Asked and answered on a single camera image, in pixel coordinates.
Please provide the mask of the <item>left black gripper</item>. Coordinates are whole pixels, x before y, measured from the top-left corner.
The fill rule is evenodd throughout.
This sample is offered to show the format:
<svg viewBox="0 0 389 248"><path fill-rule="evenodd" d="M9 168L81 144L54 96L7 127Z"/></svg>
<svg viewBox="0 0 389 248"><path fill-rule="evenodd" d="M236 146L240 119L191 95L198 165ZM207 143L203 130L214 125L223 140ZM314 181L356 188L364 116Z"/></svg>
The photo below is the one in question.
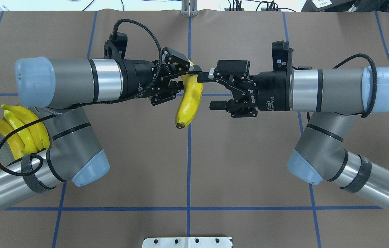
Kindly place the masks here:
<svg viewBox="0 0 389 248"><path fill-rule="evenodd" d="M186 55L164 47L162 57L156 61L122 60L124 67L122 98L138 94L137 98L149 98L152 105L173 100L182 91L183 75L197 75L202 71L198 65L190 66Z"/></svg>

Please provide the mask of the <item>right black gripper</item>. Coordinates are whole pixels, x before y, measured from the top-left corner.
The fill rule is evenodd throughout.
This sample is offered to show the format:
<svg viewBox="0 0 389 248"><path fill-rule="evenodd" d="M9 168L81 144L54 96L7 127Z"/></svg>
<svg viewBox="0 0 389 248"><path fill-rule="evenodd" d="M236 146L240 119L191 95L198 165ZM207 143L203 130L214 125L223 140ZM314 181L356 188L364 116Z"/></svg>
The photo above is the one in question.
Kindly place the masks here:
<svg viewBox="0 0 389 248"><path fill-rule="evenodd" d="M211 101L210 110L231 117L256 117L258 111L290 111L290 66L286 71L249 74L249 61L219 60L215 71L200 72L198 83L219 83L232 93L228 101Z"/></svg>

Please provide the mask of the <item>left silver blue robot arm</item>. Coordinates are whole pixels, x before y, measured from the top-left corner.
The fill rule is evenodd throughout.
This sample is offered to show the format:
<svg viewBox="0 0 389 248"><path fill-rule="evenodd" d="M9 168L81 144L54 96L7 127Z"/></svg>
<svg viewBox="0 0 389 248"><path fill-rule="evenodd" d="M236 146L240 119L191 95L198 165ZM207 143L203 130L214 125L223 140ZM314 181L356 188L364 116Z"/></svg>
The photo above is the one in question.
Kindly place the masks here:
<svg viewBox="0 0 389 248"><path fill-rule="evenodd" d="M8 111L28 117L0 141L0 211L63 182L88 185L110 171L84 106L149 98L175 99L201 68L169 47L156 61L125 59L125 45L108 42L101 59L20 59L15 75L20 105Z"/></svg>

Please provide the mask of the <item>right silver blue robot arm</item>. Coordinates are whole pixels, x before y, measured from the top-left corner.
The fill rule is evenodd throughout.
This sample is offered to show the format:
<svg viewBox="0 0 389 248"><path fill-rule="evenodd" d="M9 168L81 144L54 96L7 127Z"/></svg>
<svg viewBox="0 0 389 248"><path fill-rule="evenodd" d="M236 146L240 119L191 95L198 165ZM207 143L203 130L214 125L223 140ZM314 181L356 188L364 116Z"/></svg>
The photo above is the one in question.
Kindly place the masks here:
<svg viewBox="0 0 389 248"><path fill-rule="evenodd" d="M273 72L250 75L249 61L218 61L198 82L219 83L232 92L228 101L212 101L211 110L232 117L256 117L258 111L312 112L292 151L288 170L312 185L333 182L389 210L389 171L342 148L355 118L389 111L389 67L356 69L294 68L277 59Z"/></svg>

